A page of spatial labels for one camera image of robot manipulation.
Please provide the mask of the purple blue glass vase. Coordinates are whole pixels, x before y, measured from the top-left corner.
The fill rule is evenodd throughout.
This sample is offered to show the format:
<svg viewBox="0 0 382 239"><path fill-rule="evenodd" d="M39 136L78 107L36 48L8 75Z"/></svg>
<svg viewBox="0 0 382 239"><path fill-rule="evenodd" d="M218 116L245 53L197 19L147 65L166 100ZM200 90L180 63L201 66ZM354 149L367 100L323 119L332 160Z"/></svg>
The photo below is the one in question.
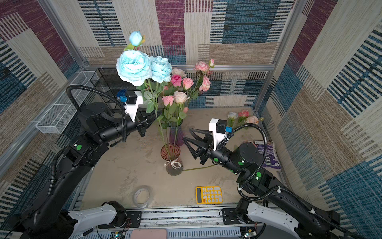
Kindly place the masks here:
<svg viewBox="0 0 382 239"><path fill-rule="evenodd" d="M169 143L176 144L177 146L182 146L184 144L184 132L182 130L183 120L181 119L178 123L170 122L168 124L169 129Z"/></svg>

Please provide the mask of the dark red glass vase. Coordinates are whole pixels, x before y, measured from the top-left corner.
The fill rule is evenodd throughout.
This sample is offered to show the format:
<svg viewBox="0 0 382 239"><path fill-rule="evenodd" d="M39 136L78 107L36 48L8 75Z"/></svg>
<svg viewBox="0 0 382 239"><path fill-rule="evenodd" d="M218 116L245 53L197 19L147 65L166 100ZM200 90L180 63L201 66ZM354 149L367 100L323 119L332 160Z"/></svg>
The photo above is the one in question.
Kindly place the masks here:
<svg viewBox="0 0 382 239"><path fill-rule="evenodd" d="M178 145L166 144L162 147L160 155L165 160L164 166L169 175L178 176L183 172L184 167L180 159L181 149Z"/></svg>

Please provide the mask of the pale cream rose stem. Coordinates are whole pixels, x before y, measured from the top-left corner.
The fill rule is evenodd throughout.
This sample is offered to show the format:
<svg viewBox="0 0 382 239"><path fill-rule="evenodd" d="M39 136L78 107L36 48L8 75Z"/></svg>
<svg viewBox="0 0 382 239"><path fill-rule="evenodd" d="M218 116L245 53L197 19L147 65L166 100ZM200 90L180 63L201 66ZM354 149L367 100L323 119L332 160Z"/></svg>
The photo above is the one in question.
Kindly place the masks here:
<svg viewBox="0 0 382 239"><path fill-rule="evenodd" d="M180 120L184 120L187 116L189 108L186 106L190 97L185 92L176 91L174 93L176 111L175 111L175 123L178 123Z"/></svg>

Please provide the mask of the magenta rose stem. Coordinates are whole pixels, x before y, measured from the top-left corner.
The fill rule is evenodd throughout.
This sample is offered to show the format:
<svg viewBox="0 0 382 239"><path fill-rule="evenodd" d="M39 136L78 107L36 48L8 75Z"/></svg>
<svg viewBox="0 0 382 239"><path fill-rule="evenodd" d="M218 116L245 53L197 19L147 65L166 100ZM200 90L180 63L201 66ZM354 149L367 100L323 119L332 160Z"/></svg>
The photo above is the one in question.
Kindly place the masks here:
<svg viewBox="0 0 382 239"><path fill-rule="evenodd" d="M183 82L183 79L182 79L181 75L177 75L177 74L172 75L171 84L176 90L181 87L182 82Z"/></svg>

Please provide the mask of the pink tulip bud stem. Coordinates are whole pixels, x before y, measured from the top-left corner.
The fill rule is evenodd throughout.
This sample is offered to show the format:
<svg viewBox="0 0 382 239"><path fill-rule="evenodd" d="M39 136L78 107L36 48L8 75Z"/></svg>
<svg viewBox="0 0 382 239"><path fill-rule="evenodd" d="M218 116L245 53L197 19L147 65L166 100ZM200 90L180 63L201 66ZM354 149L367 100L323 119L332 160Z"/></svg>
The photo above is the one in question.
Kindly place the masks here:
<svg viewBox="0 0 382 239"><path fill-rule="evenodd" d="M194 85L194 81L191 78L183 79L183 88L184 90L190 89Z"/></svg>

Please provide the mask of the cream white rose stem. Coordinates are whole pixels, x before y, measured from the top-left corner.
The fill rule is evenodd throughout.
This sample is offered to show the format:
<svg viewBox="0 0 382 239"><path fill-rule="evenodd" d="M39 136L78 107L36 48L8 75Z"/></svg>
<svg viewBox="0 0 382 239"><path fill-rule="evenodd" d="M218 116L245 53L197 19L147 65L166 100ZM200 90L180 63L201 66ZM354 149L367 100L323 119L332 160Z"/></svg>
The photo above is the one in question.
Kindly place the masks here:
<svg viewBox="0 0 382 239"><path fill-rule="evenodd" d="M172 71L171 71L172 75L179 75L181 76L182 78L186 77L187 74L185 73L184 70L182 69L178 69L178 68L173 68Z"/></svg>

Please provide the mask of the light blue peony stem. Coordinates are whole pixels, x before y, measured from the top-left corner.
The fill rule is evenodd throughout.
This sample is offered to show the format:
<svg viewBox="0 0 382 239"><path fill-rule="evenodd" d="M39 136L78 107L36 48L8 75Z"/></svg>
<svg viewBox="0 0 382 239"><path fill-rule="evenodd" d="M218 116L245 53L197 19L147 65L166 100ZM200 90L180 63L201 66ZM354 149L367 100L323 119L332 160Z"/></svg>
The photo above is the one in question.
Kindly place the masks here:
<svg viewBox="0 0 382 239"><path fill-rule="evenodd" d="M147 113L153 113L159 126L163 118L159 112L159 97L171 80L172 66L167 58L149 56L139 50L145 42L145 36L140 31L134 31L129 36L129 45L123 50L116 62L119 78L130 83L136 90L138 106L143 105Z"/></svg>

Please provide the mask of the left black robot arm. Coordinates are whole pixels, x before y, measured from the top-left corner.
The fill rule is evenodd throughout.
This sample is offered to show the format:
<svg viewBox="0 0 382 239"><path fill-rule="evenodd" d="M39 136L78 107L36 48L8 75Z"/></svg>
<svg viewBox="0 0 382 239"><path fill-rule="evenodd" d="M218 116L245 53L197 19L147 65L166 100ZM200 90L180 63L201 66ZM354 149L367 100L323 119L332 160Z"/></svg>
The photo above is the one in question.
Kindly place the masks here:
<svg viewBox="0 0 382 239"><path fill-rule="evenodd" d="M112 117L103 102L79 106L72 95L73 90L108 98L119 105L121 117ZM114 97L91 87L70 85L66 94L77 110L85 132L54 156L50 179L31 207L12 217L12 231L21 233L23 239L68 239L76 234L89 233L99 225L122 227L127 221L125 209L116 201L83 211L66 211L63 207L78 184L111 147L126 141L134 131L144 136L156 116L142 110L143 96L139 91L128 91L123 96Z"/></svg>

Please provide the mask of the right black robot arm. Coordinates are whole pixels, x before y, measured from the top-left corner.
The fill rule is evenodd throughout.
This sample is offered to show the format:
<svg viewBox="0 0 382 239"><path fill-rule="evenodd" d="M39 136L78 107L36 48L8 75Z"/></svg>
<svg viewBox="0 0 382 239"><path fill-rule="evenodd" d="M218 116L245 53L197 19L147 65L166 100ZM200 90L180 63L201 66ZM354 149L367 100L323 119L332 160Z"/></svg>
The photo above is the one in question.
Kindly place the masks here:
<svg viewBox="0 0 382 239"><path fill-rule="evenodd" d="M252 142L242 143L234 151L226 148L237 131L250 127L261 133L263 153ZM337 239L334 230L342 232L342 239L361 238L340 226L339 213L324 211L308 203L263 167L268 137L257 124L245 123L228 130L225 120L212 119L209 130L192 128L190 134L192 137L184 137L183 141L194 159L199 158L201 164L210 159L238 175L237 192L241 196L235 210L238 222L263 223L297 239Z"/></svg>

